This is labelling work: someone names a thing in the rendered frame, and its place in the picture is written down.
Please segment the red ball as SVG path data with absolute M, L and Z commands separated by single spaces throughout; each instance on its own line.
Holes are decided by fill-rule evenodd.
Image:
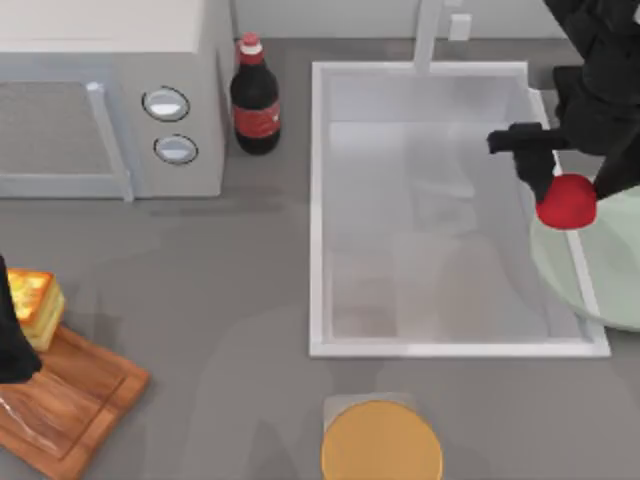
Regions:
M 591 181 L 579 174 L 553 178 L 546 196 L 536 205 L 542 224 L 556 230 L 578 230 L 591 225 L 597 215 L 597 196 Z

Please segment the pale green bowl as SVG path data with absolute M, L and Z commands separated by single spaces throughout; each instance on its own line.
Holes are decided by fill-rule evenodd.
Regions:
M 571 236 L 580 240 L 597 310 L 582 297 Z M 599 202 L 595 222 L 574 233 L 533 220 L 530 242 L 540 275 L 573 309 L 607 327 L 640 332 L 640 186 Z

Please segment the white sink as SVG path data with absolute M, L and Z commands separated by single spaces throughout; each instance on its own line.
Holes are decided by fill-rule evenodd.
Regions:
M 545 123 L 524 62 L 312 66 L 309 353 L 605 358 L 580 237 L 558 240 L 587 312 L 545 282 L 533 200 L 486 138 Z

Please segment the small white tap lever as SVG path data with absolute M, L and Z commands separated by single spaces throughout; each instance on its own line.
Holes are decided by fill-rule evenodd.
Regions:
M 456 13 L 452 14 L 449 20 L 448 40 L 452 42 L 468 41 L 471 37 L 472 15 Z

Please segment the tall white tap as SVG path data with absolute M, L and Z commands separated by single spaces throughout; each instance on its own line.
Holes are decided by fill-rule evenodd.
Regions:
M 444 0 L 420 0 L 413 52 L 413 66 L 419 75 L 430 71 Z

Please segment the dark bottle with red label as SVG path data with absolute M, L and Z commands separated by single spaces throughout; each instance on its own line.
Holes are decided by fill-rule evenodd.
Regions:
M 281 133 L 278 81 L 256 33 L 247 32 L 237 42 L 237 60 L 230 85 L 234 133 L 246 153 L 266 155 L 275 149 Z

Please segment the round yellow plate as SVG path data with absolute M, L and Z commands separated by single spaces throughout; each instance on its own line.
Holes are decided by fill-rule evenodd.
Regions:
M 320 466 L 322 480 L 443 480 L 444 456 L 433 429 L 414 409 L 367 400 L 329 423 Z

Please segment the pale microwave oven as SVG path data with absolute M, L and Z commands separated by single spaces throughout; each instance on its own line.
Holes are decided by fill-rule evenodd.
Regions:
M 134 200 L 220 193 L 234 49 L 230 0 L 0 0 L 0 83 L 103 83 Z M 178 122 L 142 106 L 163 86 L 190 102 Z M 174 134 L 198 146 L 191 163 L 154 153 L 156 139 Z

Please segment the round grey microwave knob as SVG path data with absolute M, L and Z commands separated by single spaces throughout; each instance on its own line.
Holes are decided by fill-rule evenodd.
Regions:
M 188 98 L 179 90 L 163 86 L 142 96 L 145 112 L 160 122 L 178 122 L 190 111 Z
M 153 148 L 160 160 L 171 165 L 189 164 L 199 153 L 198 146 L 192 139 L 179 134 L 156 139 Z

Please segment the microwave glass door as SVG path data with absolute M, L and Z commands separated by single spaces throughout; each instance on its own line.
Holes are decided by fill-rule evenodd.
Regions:
M 0 83 L 0 198 L 123 199 L 87 97 L 87 83 Z

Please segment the toasted bread block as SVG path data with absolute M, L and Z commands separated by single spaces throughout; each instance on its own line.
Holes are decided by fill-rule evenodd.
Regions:
M 47 351 L 65 307 L 65 297 L 55 275 L 9 268 L 8 281 L 22 333 L 37 352 Z

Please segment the wooden cutting board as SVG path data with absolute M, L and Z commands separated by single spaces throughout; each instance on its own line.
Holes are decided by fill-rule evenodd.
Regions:
M 150 375 L 63 326 L 41 361 L 29 382 L 0 385 L 0 449 L 49 480 L 81 480 Z

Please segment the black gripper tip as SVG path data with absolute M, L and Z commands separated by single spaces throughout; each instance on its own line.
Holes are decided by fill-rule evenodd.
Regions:
M 41 369 L 42 362 L 19 325 L 0 254 L 0 385 L 26 383 Z

